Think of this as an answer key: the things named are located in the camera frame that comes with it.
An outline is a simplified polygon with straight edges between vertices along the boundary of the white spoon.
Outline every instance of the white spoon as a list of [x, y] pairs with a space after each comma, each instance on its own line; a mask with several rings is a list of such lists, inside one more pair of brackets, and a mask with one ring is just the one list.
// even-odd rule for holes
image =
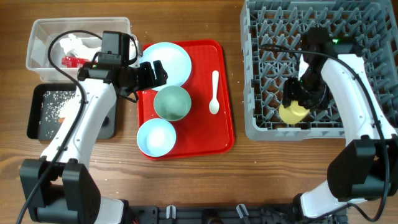
[[212, 113], [212, 114], [217, 114], [218, 110], [220, 109], [220, 104], [218, 103], [218, 100], [217, 100], [218, 79], [219, 79], [218, 71], [213, 71], [213, 76], [212, 76], [213, 99], [211, 99], [210, 104], [209, 104], [210, 113]]

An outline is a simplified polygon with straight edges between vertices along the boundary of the dish rack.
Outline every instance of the dish rack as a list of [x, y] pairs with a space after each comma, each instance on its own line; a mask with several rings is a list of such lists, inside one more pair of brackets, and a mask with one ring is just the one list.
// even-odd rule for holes
[[295, 125], [284, 123], [278, 114], [284, 82], [298, 75], [295, 60], [287, 53], [267, 52], [259, 46], [300, 49], [301, 36], [311, 27], [326, 27], [332, 37], [356, 38], [363, 48], [373, 92], [389, 122], [398, 127], [398, 29], [390, 0], [245, 0], [240, 19], [244, 120], [249, 139], [345, 137], [333, 99], [327, 110], [312, 111]]

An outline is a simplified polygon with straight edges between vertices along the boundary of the red object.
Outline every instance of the red object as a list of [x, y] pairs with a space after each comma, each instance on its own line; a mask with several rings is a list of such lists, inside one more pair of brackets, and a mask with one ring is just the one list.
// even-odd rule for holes
[[[235, 143], [235, 136], [223, 49], [215, 40], [174, 43], [184, 48], [192, 61], [191, 75], [182, 85], [191, 96], [192, 107], [186, 117], [180, 121], [171, 121], [177, 133], [177, 142], [167, 155], [162, 157], [143, 155], [148, 159], [161, 160], [227, 152]], [[220, 110], [216, 115], [211, 114], [209, 110], [209, 103], [213, 97], [211, 74], [214, 70], [220, 73], [217, 92]], [[158, 118], [154, 109], [156, 93], [154, 90], [138, 92], [139, 127], [147, 120]]]
[[65, 65], [67, 68], [81, 68], [86, 62], [90, 60], [84, 58], [76, 58], [65, 56], [62, 58], [62, 65]]

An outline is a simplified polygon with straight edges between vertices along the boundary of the clear plastic bin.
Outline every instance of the clear plastic bin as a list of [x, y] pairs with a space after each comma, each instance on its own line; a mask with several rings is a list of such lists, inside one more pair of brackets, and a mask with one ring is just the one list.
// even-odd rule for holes
[[[33, 23], [32, 32], [26, 54], [26, 68], [40, 75], [43, 82], [68, 81], [61, 73], [56, 71], [47, 58], [49, 45], [56, 36], [69, 30], [87, 30], [102, 36], [104, 30], [118, 31], [131, 34], [130, 20], [126, 17], [87, 17], [87, 18], [61, 18], [38, 19]], [[84, 45], [90, 48], [100, 47], [101, 40], [88, 34], [76, 33], [82, 38]], [[72, 77], [77, 76], [78, 68], [66, 68], [61, 64], [65, 52], [57, 42], [52, 49], [51, 58], [63, 71]]]

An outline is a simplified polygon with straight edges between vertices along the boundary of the table top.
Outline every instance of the table top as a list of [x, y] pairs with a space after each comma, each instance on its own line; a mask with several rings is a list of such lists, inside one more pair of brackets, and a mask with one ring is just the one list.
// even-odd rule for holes
[[[322, 183], [329, 163], [345, 148], [343, 139], [259, 142], [246, 137], [239, 28], [243, 0], [19, 2], [23, 3], [0, 4], [1, 223], [15, 223], [25, 201], [19, 180], [22, 161], [38, 158], [49, 143], [26, 136], [32, 93], [41, 83], [38, 74], [25, 67], [27, 43], [36, 19], [123, 16], [129, 18], [132, 33], [145, 44], [215, 39], [223, 46], [236, 135], [234, 147], [221, 155], [150, 161], [136, 144], [136, 105], [121, 100], [115, 137], [97, 141], [90, 161], [90, 174], [103, 196], [123, 198], [131, 205], [160, 207], [289, 203], [298, 193]], [[373, 215], [378, 203], [361, 206]], [[379, 223], [394, 223], [397, 219], [395, 196], [387, 201]], [[349, 220], [365, 222], [353, 209]], [[24, 222], [31, 222], [28, 214]]]

